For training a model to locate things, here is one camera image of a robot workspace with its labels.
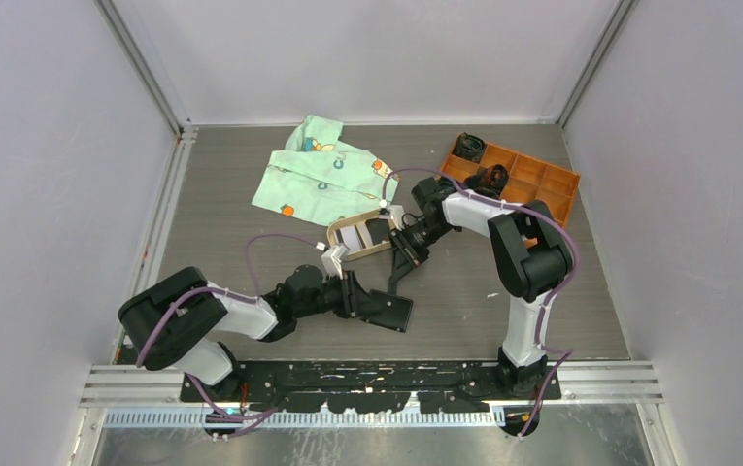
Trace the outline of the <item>beige oval tray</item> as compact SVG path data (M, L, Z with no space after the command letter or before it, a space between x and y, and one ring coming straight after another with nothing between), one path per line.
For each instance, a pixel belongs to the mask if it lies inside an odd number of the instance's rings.
M344 261L354 261L389 250L389 233L395 226L390 214L372 210L334 221L326 228L326 238L331 246L345 247Z

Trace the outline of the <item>white striped card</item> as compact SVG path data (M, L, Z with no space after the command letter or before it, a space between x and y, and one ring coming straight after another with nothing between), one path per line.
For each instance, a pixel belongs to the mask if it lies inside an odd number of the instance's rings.
M366 223L356 223L336 230L338 243L344 244L350 253L359 253L378 244Z

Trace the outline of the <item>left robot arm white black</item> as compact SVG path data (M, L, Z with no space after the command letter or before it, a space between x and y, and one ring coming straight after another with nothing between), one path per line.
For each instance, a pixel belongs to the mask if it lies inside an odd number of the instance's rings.
M327 276L303 265L272 291L247 296L207 281L196 267L186 267L126 301L118 320L138 352L138 366L149 371L178 368L204 383L220 401L228 401L241 391L243 377L230 350L211 341L211 333L274 342L307 316L361 318L382 308L351 271Z

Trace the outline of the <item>rolled dark belt back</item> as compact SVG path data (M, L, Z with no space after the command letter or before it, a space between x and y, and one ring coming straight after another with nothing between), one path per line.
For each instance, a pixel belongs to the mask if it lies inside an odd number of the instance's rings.
M473 163L479 163L486 152L487 146L487 143L480 137L463 132L457 136L452 155Z

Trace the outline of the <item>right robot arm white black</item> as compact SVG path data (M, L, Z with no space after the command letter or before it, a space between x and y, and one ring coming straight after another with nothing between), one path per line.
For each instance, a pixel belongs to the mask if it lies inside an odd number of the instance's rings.
M488 238L497 275L511 296L495 378L508 397L525 397L547 375L550 308L575 266L567 236L543 201L510 204L444 177L419 181L412 196L422 213L389 234L388 292L395 293L399 281L428 259L430 246L450 231L468 229Z

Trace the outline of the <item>green cartoon print cloth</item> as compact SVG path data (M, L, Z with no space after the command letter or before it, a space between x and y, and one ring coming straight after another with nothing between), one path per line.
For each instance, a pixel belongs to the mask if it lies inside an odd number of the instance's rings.
M377 155L340 140L343 123L308 115L271 152L252 204L320 226L390 201L399 177Z

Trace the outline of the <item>black leather card holder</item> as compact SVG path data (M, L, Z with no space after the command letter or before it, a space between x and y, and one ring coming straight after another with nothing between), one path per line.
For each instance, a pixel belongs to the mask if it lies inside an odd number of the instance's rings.
M370 297L380 306L380 310L370 316L363 316L362 321L400 333L407 331L413 309L411 299L381 290L371 290Z

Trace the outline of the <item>orange compartment organizer tray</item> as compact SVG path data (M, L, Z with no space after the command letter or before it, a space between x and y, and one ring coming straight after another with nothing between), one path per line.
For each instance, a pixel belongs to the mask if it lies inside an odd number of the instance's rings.
M549 207L555 222L565 228L578 194L581 175L564 166L546 162L522 152L484 141L478 155L462 156L463 150L452 143L440 171L463 182L466 178L501 165L507 171L507 183L500 198L511 203L542 200Z

